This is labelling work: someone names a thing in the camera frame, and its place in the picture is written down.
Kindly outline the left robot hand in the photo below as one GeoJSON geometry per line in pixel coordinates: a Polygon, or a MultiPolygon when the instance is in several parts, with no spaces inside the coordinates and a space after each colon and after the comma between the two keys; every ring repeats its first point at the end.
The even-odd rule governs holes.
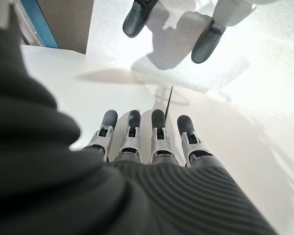
{"type": "Polygon", "coordinates": [[[73,119],[32,79],[12,6],[0,26],[0,235],[272,235],[224,167],[71,151],[73,119]]]}

